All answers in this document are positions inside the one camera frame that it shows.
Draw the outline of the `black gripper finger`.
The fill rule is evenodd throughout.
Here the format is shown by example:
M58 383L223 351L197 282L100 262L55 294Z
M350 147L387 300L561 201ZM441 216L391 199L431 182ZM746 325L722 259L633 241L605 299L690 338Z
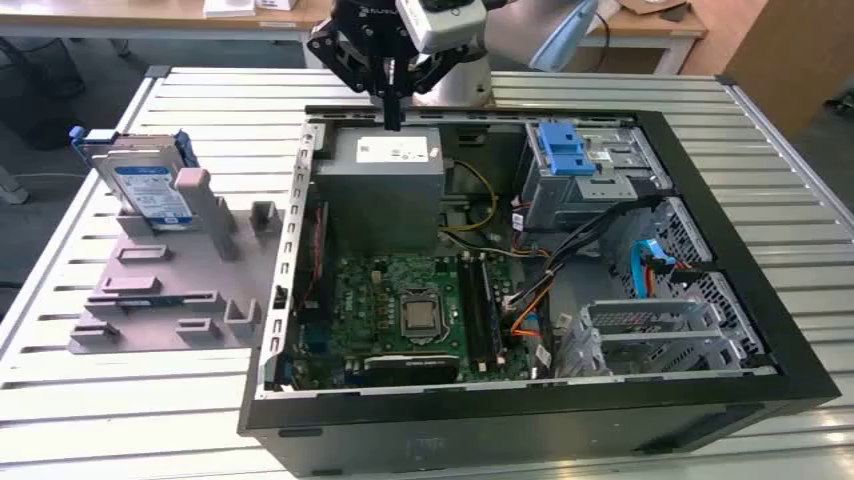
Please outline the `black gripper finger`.
M370 24L329 18L313 31L307 46L351 90L369 93L382 105L385 128L394 131L395 93L381 30Z
M463 45L431 54L425 61L411 65L414 56L394 57L394 130L399 131L406 119L403 101L414 93L427 93L462 62L470 47Z

